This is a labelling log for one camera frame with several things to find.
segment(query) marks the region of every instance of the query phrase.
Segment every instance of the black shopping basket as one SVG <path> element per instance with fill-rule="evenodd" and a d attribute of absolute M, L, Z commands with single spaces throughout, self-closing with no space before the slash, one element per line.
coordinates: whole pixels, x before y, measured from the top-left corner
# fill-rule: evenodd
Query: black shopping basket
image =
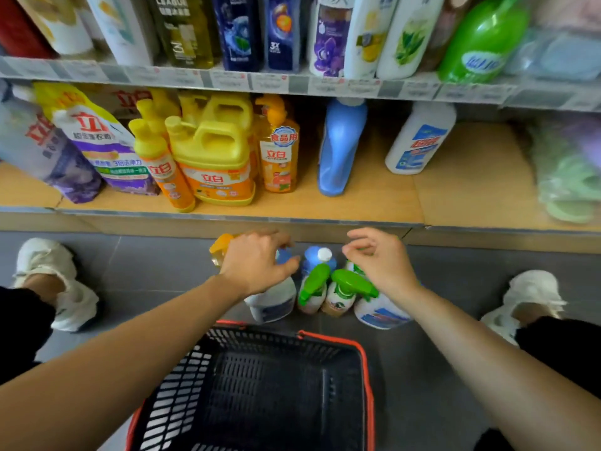
<path fill-rule="evenodd" d="M 374 451 L 363 348 L 219 321 L 136 412 L 126 451 Z"/>

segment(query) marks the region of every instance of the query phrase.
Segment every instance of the white sneaker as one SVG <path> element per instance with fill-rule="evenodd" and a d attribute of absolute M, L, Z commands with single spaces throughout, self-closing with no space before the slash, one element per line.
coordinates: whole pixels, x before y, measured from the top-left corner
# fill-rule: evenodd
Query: white sneaker
<path fill-rule="evenodd" d="M 56 299 L 53 329 L 75 332 L 94 318 L 98 296 L 75 280 L 77 270 L 73 255 L 63 245 L 38 237 L 26 241 L 17 256 L 13 288 L 22 288 L 25 280 L 34 273 L 56 275 L 65 284 L 64 292 Z"/>
<path fill-rule="evenodd" d="M 559 294 L 559 284 L 555 276 L 546 271 L 526 271 L 509 282 L 509 289 L 503 296 L 503 305 L 484 315 L 480 321 L 490 327 L 509 343 L 518 346 L 515 340 L 520 323 L 511 314 L 520 303 L 539 303 L 560 317 L 567 304 Z"/>

